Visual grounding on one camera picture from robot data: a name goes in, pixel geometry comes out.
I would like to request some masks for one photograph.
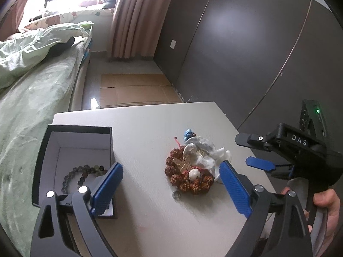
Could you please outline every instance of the blue gripper pad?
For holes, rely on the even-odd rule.
[[[228,161],[224,161],[220,164],[219,174],[237,211],[240,214],[244,214],[246,218],[249,218],[253,212],[250,206],[250,195],[239,180],[239,174],[237,174]]]
[[[268,160],[264,160],[264,159],[248,157],[245,160],[245,163],[250,167],[254,167],[254,168],[261,169],[268,172],[275,170],[274,163]]]
[[[120,163],[114,164],[106,173],[102,181],[97,185],[91,194],[90,213],[97,217],[102,215],[112,200],[114,192],[123,179],[123,166]]]

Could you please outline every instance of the finger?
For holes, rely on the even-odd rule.
[[[308,216],[310,215],[310,213],[307,210],[303,210],[303,211],[304,211],[306,220],[308,220]]]
[[[290,188],[288,186],[286,186],[282,191],[281,194],[285,195],[287,193],[287,191],[289,191]]]
[[[316,193],[313,196],[313,203],[322,208],[328,208],[328,215],[336,215],[340,211],[341,201],[333,189]]]

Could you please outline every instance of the floor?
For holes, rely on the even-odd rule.
[[[90,56],[83,89],[82,110],[90,109],[90,100],[100,102],[100,81],[102,74],[163,74],[153,60],[107,61],[104,57]]]

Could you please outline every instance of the cardboard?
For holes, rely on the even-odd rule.
[[[160,74],[104,74],[100,107],[181,103],[175,89]]]
[[[100,88],[171,86],[164,74],[102,74]]]

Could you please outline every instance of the pink curtain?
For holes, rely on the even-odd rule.
[[[152,57],[171,0],[117,0],[110,30],[109,58]]]
[[[19,33],[19,24],[23,18],[24,8],[28,0],[17,0],[8,12],[5,21],[0,28],[0,41],[4,41],[9,36]]]

